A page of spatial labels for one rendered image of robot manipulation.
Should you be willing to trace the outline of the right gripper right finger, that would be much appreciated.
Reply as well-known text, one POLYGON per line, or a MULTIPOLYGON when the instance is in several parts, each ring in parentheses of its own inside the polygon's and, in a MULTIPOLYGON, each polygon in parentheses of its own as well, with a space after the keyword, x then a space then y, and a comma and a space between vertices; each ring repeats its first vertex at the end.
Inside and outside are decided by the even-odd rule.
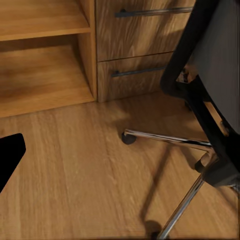
POLYGON ((240 135, 228 133, 224 151, 240 173, 240 135))

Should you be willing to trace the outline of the swivel chair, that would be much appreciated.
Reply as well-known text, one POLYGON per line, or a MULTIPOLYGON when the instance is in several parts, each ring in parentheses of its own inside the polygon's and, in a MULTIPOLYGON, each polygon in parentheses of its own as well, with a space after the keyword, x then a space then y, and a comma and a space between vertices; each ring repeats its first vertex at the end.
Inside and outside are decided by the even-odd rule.
POLYGON ((170 240, 170 232, 204 182, 214 188, 227 186, 240 198, 240 172, 224 150, 228 133, 240 135, 240 0, 195 0, 159 88, 166 96, 185 100, 209 140, 130 128, 121 135, 126 145, 142 137, 206 151, 195 164, 200 176, 163 229, 152 232, 151 240, 170 240), (194 80, 189 58, 198 73, 194 80), (225 135, 204 102, 216 109, 225 135))

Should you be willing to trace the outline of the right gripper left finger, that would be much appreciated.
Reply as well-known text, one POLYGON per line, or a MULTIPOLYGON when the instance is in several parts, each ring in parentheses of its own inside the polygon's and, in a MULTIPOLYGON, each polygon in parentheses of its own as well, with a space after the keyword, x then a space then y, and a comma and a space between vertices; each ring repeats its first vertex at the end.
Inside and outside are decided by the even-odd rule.
POLYGON ((26 153, 22 133, 0 138, 0 193, 26 153))

